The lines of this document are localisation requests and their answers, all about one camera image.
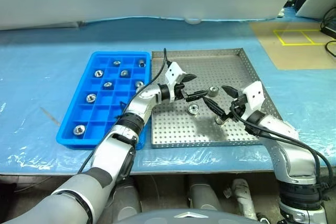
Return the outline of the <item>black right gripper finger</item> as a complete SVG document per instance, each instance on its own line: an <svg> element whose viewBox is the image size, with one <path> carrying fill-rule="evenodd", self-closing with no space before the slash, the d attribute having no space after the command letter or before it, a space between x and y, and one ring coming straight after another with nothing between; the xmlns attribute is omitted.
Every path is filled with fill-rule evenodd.
<svg viewBox="0 0 336 224"><path fill-rule="evenodd" d="M215 113L221 120L225 121L227 119L231 118L231 113L229 112L228 114L225 113L225 111L220 108L220 106L213 101L210 98L203 97L203 101L206 104L206 106L213 112Z"/></svg>
<svg viewBox="0 0 336 224"><path fill-rule="evenodd" d="M222 89L223 89L223 90L225 91L225 93L226 93L227 95L229 95L231 98L236 99L236 98L239 97L238 90L235 89L235 88L233 88L233 87L231 87L231 86L225 86L225 85L223 85L223 86L222 86Z"/></svg>

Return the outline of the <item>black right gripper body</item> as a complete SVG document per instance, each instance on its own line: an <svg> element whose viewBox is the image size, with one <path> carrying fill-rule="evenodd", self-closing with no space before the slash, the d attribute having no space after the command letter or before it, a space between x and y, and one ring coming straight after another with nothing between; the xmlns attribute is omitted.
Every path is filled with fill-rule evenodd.
<svg viewBox="0 0 336 224"><path fill-rule="evenodd" d="M246 110L245 104L247 103L247 96L246 95L240 95L237 97L234 101L232 101L230 107L229 107L229 118L230 119L237 119L240 118Z"/></svg>

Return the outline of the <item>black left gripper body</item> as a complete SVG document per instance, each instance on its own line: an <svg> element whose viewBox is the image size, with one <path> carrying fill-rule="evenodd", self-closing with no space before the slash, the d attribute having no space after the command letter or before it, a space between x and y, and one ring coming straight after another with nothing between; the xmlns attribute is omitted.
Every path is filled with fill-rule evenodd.
<svg viewBox="0 0 336 224"><path fill-rule="evenodd" d="M175 101L185 100L188 102L188 94L185 92L184 88L184 83L177 83L175 85Z"/></svg>

